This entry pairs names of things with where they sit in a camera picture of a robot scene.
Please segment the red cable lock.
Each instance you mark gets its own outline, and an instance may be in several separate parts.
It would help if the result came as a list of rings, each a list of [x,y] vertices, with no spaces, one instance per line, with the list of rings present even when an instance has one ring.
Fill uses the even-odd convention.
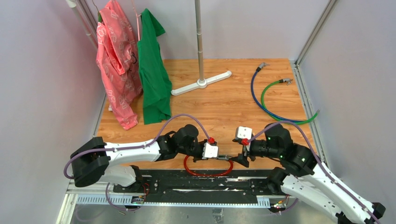
[[[199,176],[199,177],[222,177],[222,176],[227,176],[229,175],[233,168],[234,168],[234,163],[233,161],[227,161],[229,164],[228,169],[216,169],[216,168],[206,168],[206,169],[190,169],[188,166],[188,159],[190,156],[185,156],[183,159],[183,167],[185,171],[192,175],[192,176]]]

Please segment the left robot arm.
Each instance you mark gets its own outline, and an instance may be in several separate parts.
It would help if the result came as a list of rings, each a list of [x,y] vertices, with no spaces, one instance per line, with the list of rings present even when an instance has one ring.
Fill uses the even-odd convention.
[[[121,165],[136,161],[165,161],[178,154],[207,160],[219,155],[214,139],[198,141],[198,129],[191,124],[145,142],[115,144],[94,137],[71,154],[75,186],[87,187],[97,182],[110,182],[137,193],[143,187],[138,167]]]

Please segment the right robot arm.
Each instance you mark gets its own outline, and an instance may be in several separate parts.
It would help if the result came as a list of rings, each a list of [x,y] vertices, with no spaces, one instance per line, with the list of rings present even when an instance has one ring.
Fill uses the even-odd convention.
[[[281,167],[267,176],[267,190],[284,193],[326,214],[338,224],[378,224],[386,208],[354,192],[320,160],[312,146],[293,142],[280,123],[268,124],[258,139],[251,128],[236,128],[234,142],[242,152],[233,160],[245,167],[257,157],[278,159]]]

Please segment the white clothes rack stand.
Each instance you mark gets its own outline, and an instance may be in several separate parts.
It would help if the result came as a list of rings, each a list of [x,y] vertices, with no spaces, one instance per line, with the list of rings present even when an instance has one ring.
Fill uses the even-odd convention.
[[[227,79],[232,75],[232,72],[228,70],[224,73],[215,75],[213,77],[205,78],[200,0],[195,0],[194,5],[195,5],[195,16],[196,16],[199,78],[196,82],[192,84],[172,90],[171,94],[173,96],[179,96],[196,89],[204,89],[208,85]]]

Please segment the green t-shirt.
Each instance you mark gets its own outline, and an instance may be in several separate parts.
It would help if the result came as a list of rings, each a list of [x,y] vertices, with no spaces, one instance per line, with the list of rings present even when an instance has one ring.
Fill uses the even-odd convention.
[[[165,69],[157,38],[166,31],[146,8],[141,13],[141,38],[137,43],[139,77],[143,89],[144,124],[160,123],[171,117],[172,82]]]

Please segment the pink patterned garment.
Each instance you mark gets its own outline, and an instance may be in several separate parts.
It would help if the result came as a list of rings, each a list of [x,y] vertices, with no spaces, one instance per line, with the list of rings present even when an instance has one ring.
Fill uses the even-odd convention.
[[[142,93],[137,42],[118,1],[108,1],[99,14],[102,20],[96,30],[96,64],[112,112],[122,128],[128,130],[138,124],[130,104]]]

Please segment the aluminium frame rail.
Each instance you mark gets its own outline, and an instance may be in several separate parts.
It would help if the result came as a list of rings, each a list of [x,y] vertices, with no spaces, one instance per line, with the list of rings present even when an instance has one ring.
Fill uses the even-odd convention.
[[[193,176],[181,169],[143,170],[130,186],[70,182],[59,224],[345,224],[343,209],[302,178],[277,188],[268,170]]]

